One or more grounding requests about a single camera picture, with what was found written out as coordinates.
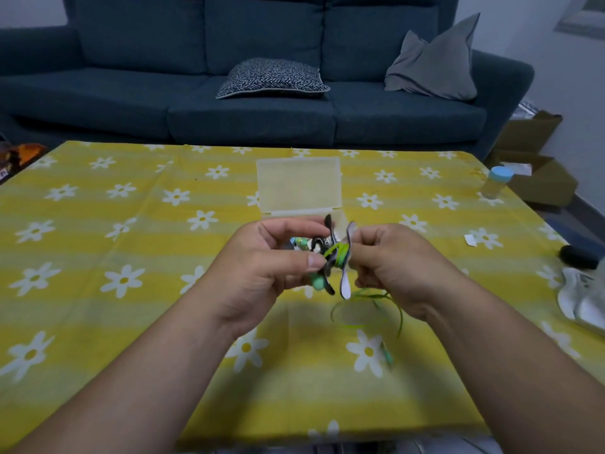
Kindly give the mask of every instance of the patterned throw pillow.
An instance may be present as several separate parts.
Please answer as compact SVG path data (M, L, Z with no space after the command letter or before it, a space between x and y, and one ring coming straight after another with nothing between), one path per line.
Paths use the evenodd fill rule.
M282 59L249 59L233 67L216 98L267 91L313 97L328 90L319 70L310 65Z

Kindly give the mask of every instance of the window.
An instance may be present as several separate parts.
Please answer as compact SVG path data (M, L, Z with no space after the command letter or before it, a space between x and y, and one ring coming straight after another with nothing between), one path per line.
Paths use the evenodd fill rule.
M555 30L605 40L605 0L572 0Z

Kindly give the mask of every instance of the yellow tablecloth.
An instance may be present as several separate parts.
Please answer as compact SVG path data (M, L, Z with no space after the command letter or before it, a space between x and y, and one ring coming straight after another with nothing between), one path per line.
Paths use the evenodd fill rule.
M562 239L510 190L480 198L484 167L469 154L68 142L0 187L0 449L94 377L233 231L260 218L256 159L309 155L341 158L350 220L417 229L605 380L605 343L556 306ZM233 345L183 442L482 425L425 324L406 317L397 339L397 311L384 305L386 323L346 328L330 321L335 302L286 292Z

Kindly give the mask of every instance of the white paper scrap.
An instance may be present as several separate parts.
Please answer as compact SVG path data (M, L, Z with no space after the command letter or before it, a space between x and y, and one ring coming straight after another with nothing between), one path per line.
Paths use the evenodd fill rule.
M507 169L510 169L515 175L525 175L526 177L531 177L531 164L520 164L518 162L501 162L500 164Z
M477 246L477 242L475 242L475 236L473 236L473 234L466 234L464 236L464 240L466 240L466 243L469 244L471 247Z

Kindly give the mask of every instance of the sofa backrest cushion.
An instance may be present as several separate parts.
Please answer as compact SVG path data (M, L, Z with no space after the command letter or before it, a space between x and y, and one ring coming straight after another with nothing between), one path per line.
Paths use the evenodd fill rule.
M319 68L324 3L305 1L205 0L209 73L227 75L254 57Z
M451 27L458 0L327 0L321 75L382 81L413 30L430 42Z
M202 0L76 0L76 28L91 65L206 72Z

